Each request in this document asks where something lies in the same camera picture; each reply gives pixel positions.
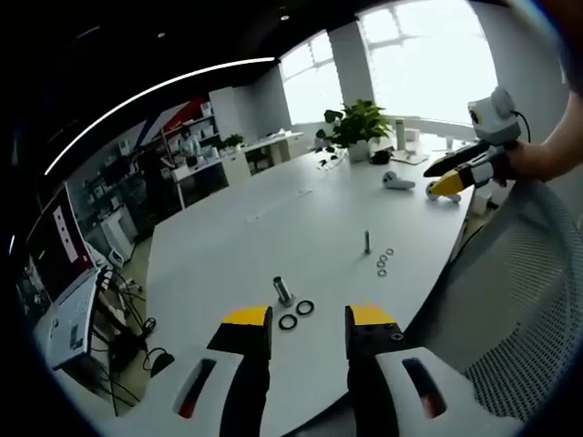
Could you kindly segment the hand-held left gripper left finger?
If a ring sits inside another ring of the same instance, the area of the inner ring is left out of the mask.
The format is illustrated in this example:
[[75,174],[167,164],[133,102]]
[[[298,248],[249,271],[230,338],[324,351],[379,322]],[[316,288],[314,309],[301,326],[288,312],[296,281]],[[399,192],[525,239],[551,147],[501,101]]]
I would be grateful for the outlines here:
[[234,310],[206,346],[162,348],[144,363],[141,401],[101,422],[101,436],[257,436],[270,387],[270,306]]

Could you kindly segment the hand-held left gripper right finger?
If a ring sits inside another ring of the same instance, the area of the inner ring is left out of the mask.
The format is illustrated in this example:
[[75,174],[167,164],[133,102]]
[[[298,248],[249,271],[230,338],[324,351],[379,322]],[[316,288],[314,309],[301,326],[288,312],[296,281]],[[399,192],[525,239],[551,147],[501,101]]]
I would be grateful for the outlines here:
[[375,306],[345,308],[347,388],[360,436],[514,436],[520,420],[481,406],[470,381]]

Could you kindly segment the person's right hand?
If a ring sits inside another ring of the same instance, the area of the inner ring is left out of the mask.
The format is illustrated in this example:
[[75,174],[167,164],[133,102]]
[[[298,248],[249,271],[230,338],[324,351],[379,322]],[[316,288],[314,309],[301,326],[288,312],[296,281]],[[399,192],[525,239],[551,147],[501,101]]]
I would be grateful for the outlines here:
[[517,142],[516,146],[506,153],[506,163],[494,174],[494,181],[501,187],[505,187],[509,181],[520,179],[547,181],[549,178],[547,147],[524,142]]

